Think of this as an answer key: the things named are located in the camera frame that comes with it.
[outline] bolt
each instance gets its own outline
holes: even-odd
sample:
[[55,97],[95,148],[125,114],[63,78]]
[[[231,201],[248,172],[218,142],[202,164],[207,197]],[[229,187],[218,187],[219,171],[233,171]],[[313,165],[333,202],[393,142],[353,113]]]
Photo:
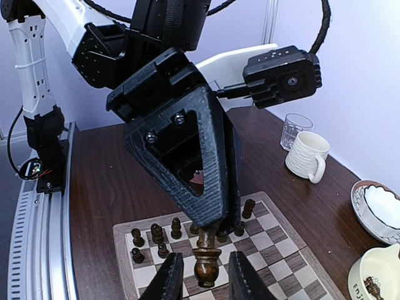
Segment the bolt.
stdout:
[[186,122],[185,115],[181,112],[175,114],[174,122],[176,125],[179,125],[179,126],[185,124],[185,122]]
[[296,77],[290,77],[287,80],[287,84],[290,85],[290,86],[295,86],[298,82],[299,82],[299,79],[296,78]]
[[149,144],[154,144],[157,141],[157,136],[153,132],[149,132],[146,134],[146,141]]

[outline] white wall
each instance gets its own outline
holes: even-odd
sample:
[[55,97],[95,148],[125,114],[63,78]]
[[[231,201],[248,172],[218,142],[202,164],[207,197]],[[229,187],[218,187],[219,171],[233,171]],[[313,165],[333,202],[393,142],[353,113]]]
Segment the white wall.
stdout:
[[[323,87],[270,111],[308,116],[334,158],[400,193],[400,2],[330,2],[331,28],[318,53]],[[320,1],[280,0],[275,42],[309,50],[321,17]]]
[[[106,8],[130,17],[135,1],[96,0]],[[212,7],[224,2],[212,0]],[[240,0],[207,19],[199,47],[189,58],[195,63],[217,53],[261,44],[268,1]],[[9,126],[22,103],[15,58],[7,24],[0,21],[0,129],[7,135]],[[71,64],[57,32],[48,22],[45,35],[47,67],[51,89],[66,121],[77,122],[79,128],[90,129],[119,123],[112,112],[105,110],[107,89],[96,90],[86,84]],[[23,133],[20,120],[14,133]]]

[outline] clear drinking glass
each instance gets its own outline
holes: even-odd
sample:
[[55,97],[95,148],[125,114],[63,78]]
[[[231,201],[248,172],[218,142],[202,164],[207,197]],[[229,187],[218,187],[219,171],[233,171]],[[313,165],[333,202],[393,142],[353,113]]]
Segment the clear drinking glass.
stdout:
[[294,139],[301,131],[313,131],[314,124],[310,119],[300,114],[287,114],[283,124],[281,146],[290,151]]

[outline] black camera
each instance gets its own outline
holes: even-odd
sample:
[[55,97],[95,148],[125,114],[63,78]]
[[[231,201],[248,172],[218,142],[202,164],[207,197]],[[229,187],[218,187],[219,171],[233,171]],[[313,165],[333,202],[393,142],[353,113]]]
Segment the black camera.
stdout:
[[243,78],[257,108],[311,96],[322,86],[317,56],[295,46],[249,58]]

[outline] table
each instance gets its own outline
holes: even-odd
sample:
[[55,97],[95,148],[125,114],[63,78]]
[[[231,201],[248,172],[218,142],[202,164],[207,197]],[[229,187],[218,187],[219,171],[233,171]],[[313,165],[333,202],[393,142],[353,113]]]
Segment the table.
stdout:
[[[242,195],[265,191],[349,299],[347,275],[381,244],[358,223],[350,191],[358,177],[328,157],[316,185],[293,175],[279,145],[282,121],[255,107],[228,116],[242,137]],[[123,125],[77,132],[72,150],[71,242],[80,300],[123,299],[113,244],[118,223],[179,208],[123,147]]]

